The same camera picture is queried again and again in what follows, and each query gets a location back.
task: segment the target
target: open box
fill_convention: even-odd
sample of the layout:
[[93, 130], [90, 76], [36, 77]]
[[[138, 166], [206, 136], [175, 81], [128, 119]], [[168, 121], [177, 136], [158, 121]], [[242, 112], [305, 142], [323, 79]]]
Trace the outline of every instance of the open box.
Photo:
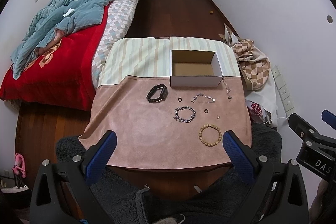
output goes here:
[[218, 86], [223, 79], [216, 52], [170, 50], [170, 86]]

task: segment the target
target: screw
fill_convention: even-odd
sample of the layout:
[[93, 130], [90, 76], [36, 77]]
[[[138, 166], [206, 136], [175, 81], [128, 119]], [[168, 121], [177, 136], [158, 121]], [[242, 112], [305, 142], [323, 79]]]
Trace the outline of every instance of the screw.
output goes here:
[[49, 164], [49, 160], [44, 160], [43, 162], [42, 162], [42, 165], [43, 166], [47, 166]]
[[260, 160], [261, 162], [266, 162], [266, 161], [267, 161], [267, 157], [264, 156], [264, 155], [261, 155], [261, 156], [259, 157], [259, 160]]
[[79, 162], [81, 159], [82, 159], [82, 157], [80, 155], [76, 155], [72, 158], [72, 161]]
[[292, 159], [292, 160], [291, 160], [291, 164], [294, 165], [294, 166], [297, 166], [297, 161], [294, 160], [294, 159]]

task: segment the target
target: smartwatch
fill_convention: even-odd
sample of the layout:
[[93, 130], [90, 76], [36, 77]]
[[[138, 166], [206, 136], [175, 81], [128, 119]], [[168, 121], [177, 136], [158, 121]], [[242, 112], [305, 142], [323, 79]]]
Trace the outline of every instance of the smartwatch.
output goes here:
[[[158, 98], [156, 99], [151, 99], [152, 96], [154, 95], [154, 93], [158, 90], [158, 89], [162, 89], [161, 90], [161, 94]], [[159, 102], [161, 100], [165, 100], [167, 98], [168, 95], [168, 89], [166, 87], [166, 85], [164, 84], [160, 84], [160, 85], [155, 85], [150, 92], [148, 92], [146, 99], [148, 100], [148, 102], [150, 103], [156, 103]]]

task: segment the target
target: white tissue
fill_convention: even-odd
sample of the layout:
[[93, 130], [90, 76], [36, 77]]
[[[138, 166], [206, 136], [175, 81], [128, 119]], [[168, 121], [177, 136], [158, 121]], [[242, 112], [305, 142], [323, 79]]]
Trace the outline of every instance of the white tissue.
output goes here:
[[74, 11], [75, 11], [75, 9], [69, 8], [69, 10], [65, 14], [63, 14], [63, 16], [67, 17], [68, 15], [70, 15], [71, 13], [73, 13]]

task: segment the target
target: blue comforter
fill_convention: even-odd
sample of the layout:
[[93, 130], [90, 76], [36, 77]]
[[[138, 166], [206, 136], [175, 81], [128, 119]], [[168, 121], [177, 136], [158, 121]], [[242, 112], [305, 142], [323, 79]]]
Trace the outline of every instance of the blue comforter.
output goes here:
[[[44, 48], [55, 38], [57, 29], [65, 35], [100, 24], [104, 6], [112, 0], [50, 0], [33, 18], [23, 42], [11, 54], [13, 77], [18, 79], [24, 68], [36, 59], [36, 48]], [[67, 16], [69, 9], [74, 9]]]

